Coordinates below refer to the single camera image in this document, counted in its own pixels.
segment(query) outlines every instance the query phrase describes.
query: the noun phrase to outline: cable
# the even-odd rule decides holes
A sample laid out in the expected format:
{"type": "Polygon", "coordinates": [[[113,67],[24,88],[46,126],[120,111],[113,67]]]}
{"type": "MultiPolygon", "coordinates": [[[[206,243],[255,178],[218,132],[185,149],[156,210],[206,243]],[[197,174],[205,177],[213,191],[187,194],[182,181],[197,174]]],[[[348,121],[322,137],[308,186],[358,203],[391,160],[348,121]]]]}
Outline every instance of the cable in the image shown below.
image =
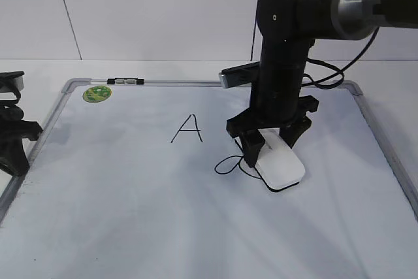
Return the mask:
{"type": "Polygon", "coordinates": [[[325,61],[315,60],[315,59],[309,59],[308,58],[308,62],[309,63],[313,63],[315,65],[320,65],[320,66],[323,66],[323,67],[327,67],[327,68],[332,69],[332,70],[334,70],[336,72],[334,74],[329,75],[329,76],[327,76],[325,78],[322,78],[321,80],[318,80],[318,81],[314,81],[310,75],[304,74],[304,77],[305,78],[309,78],[311,80],[311,82],[309,82],[309,83],[303,83],[302,84],[302,87],[314,85],[316,87],[322,88],[323,90],[330,90],[331,88],[335,88],[335,87],[339,86],[344,81],[344,71],[347,70],[348,68],[350,68],[354,63],[356,63],[360,58],[363,57],[363,55],[367,52],[367,50],[369,49],[369,47],[373,44],[373,42],[374,42],[376,36],[378,35],[378,33],[379,33],[379,28],[377,28],[377,29],[374,30],[374,32],[373,32],[372,36],[370,37],[368,43],[362,49],[362,51],[360,52],[360,54],[358,54],[356,58],[354,58],[352,61],[350,61],[342,69],[339,69],[337,66],[331,65],[330,63],[326,63],[325,61]],[[325,84],[320,85],[320,83],[323,83],[325,81],[328,81],[331,78],[335,78],[338,75],[341,75],[342,76],[342,78],[339,81],[337,81],[337,82],[335,82],[333,84],[329,84],[329,85],[325,85],[325,84]]]}
{"type": "Polygon", "coordinates": [[[327,63],[327,62],[322,61],[322,60],[316,60],[316,59],[310,59],[310,58],[308,58],[308,62],[309,62],[309,63],[313,63],[314,65],[320,65],[320,66],[322,66],[322,67],[329,68],[329,69],[331,69],[331,70],[334,70],[337,74],[341,75],[341,79],[339,79],[339,80],[338,80],[337,82],[335,82],[335,83],[332,83],[332,84],[320,84],[320,83],[317,83],[315,80],[313,80],[313,78],[312,78],[309,74],[304,73],[304,74],[303,74],[303,77],[304,77],[304,78],[309,78],[309,80],[311,81],[311,83],[312,83],[315,87],[317,87],[317,88],[319,88],[319,89],[321,89],[321,90],[331,90],[332,88],[336,88],[336,87],[338,87],[339,85],[341,85],[341,84],[342,84],[342,82],[344,82],[344,72],[342,72],[342,71],[340,70],[340,68],[338,68],[337,66],[335,66],[335,65],[331,65],[330,63],[327,63]]]}
{"type": "Polygon", "coordinates": [[[250,177],[252,177],[252,178],[254,178],[254,179],[259,179],[259,180],[261,180],[261,178],[260,177],[258,177],[258,176],[253,176],[252,174],[250,174],[250,173],[248,173],[248,172],[246,172],[243,168],[242,168],[242,165],[241,165],[241,162],[242,162],[242,160],[244,160],[244,156],[239,156],[239,155],[232,155],[232,156],[229,156],[229,157],[226,157],[225,159],[222,159],[216,166],[215,166],[215,172],[216,173],[218,173],[218,174],[220,174],[220,175],[225,175],[225,174],[230,174],[231,172],[233,172],[234,170],[235,170],[235,168],[239,168],[243,173],[245,173],[246,175],[248,175],[248,176],[250,176],[250,177]],[[234,165],[234,167],[232,167],[229,171],[227,171],[227,172],[220,172],[220,171],[218,171],[218,167],[224,162],[224,161],[226,161],[226,160],[228,160],[228,159],[230,159],[230,158],[234,158],[234,157],[239,157],[240,158],[240,160],[234,165]]]}
{"type": "Polygon", "coordinates": [[[215,172],[216,173],[218,173],[218,174],[220,174],[220,175],[224,175],[224,174],[229,174],[229,173],[231,173],[231,172],[233,172],[234,171],[234,169],[235,168],[237,168],[237,166],[240,164],[240,162],[242,161],[242,158],[244,158],[244,156],[239,156],[239,155],[232,155],[232,156],[229,156],[229,157],[226,157],[225,159],[222,159],[219,163],[217,163],[217,165],[215,166],[215,172]],[[226,160],[228,160],[228,159],[230,159],[230,158],[234,158],[234,157],[238,157],[238,158],[240,158],[240,160],[239,160],[239,162],[238,163],[236,163],[235,164],[235,166],[234,167],[232,167],[232,169],[231,170],[229,170],[229,171],[227,171],[227,172],[220,172],[220,171],[218,171],[217,170],[217,168],[224,162],[224,161],[226,161],[226,160]]]}

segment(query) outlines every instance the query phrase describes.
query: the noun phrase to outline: round sticker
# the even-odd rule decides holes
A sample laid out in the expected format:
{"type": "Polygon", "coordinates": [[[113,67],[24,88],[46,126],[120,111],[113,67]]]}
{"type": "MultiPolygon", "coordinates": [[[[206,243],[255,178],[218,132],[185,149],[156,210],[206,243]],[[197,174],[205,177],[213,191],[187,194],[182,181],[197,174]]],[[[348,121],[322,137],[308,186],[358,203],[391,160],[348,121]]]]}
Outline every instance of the round sticker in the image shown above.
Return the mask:
{"type": "Polygon", "coordinates": [[[112,95],[112,90],[107,86],[94,86],[83,93],[83,99],[88,103],[100,103],[112,95]]]}

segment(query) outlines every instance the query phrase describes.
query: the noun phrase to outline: black bracket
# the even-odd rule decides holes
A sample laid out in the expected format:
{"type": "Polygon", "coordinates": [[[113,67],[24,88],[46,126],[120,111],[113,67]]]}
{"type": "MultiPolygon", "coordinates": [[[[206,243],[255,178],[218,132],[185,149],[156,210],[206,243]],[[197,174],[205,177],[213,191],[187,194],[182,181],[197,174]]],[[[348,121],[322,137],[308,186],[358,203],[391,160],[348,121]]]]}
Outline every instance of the black bracket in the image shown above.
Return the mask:
{"type": "Polygon", "coordinates": [[[16,106],[20,92],[16,79],[23,72],[0,73],[0,90],[9,91],[15,100],[0,101],[0,169],[15,176],[23,176],[29,170],[22,139],[38,140],[42,128],[37,122],[23,121],[24,112],[16,106]]]}

